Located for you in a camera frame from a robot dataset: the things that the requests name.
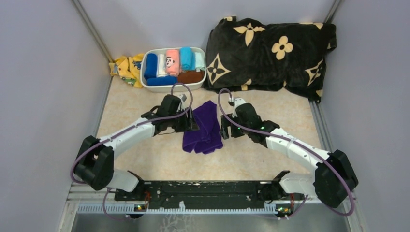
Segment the purple towel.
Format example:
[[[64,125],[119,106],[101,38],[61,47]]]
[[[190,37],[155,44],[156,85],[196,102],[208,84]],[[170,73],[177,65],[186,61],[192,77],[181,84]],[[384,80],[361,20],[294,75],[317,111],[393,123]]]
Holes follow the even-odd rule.
[[[209,154],[223,148],[217,119],[217,105],[212,101],[206,101],[193,110],[193,116],[199,130],[187,131],[183,134],[183,151]]]

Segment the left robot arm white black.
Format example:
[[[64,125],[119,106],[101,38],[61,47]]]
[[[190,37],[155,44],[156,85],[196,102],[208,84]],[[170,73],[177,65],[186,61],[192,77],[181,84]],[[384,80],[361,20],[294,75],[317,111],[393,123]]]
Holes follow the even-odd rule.
[[[198,131],[190,106],[185,106],[186,96],[168,94],[161,104],[141,115],[129,126],[104,137],[86,137],[71,168],[71,177],[94,190],[104,188],[125,191],[133,200],[144,196],[143,180],[131,171],[116,170],[116,158],[137,143],[152,138],[171,128],[176,133]]]

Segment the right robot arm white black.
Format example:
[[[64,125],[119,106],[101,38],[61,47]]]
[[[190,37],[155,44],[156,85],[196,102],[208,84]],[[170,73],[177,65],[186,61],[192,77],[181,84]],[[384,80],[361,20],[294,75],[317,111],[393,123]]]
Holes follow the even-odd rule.
[[[309,171],[307,174],[281,172],[272,186],[276,198],[285,199],[291,193],[299,193],[315,196],[325,205],[337,208],[351,197],[359,182],[344,152],[322,150],[297,139],[278,124],[262,120],[252,104],[243,98],[231,97],[228,103],[233,112],[221,116],[223,139],[247,136],[254,143],[281,152]]]

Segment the pink panda towel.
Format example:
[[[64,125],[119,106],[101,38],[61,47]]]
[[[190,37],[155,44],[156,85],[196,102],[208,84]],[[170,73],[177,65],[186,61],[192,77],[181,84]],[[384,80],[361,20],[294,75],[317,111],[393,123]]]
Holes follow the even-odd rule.
[[[176,49],[169,49],[165,54],[165,67],[168,75],[178,76],[180,73],[180,56]]]

